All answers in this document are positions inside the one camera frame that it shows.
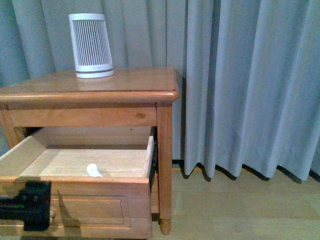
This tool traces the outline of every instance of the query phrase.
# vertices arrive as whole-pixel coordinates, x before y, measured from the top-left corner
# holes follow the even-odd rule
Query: black stripe
[[[107,73],[111,72],[114,69],[108,69],[108,70],[101,70],[101,71],[75,71],[77,74],[99,74],[99,73]]]

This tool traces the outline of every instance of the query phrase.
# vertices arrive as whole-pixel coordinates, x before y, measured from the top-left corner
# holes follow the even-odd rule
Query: white cylinder
[[[90,177],[102,177],[101,172],[96,164],[91,163],[86,167],[86,171]]]
[[[114,74],[105,16],[95,13],[69,15],[75,74],[101,78]]]

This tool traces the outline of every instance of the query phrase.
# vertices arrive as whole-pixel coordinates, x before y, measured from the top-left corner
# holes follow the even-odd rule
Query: nightstand top
[[[112,76],[87,79],[65,70],[0,88],[0,104],[157,103],[178,97],[177,71],[170,67],[119,68]]]

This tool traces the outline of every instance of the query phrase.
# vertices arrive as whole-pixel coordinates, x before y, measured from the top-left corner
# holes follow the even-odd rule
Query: vent grille
[[[76,57],[79,66],[111,64],[105,21],[73,20]]]

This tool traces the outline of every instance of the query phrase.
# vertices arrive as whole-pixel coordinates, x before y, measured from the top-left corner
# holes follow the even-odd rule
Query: drawer front
[[[22,221],[0,220],[0,233],[7,236],[148,239],[152,236],[149,181],[145,178],[140,183],[130,181],[52,182],[50,211],[54,216],[48,230],[24,231]],[[2,193],[11,196],[23,185],[23,181],[0,181]]]

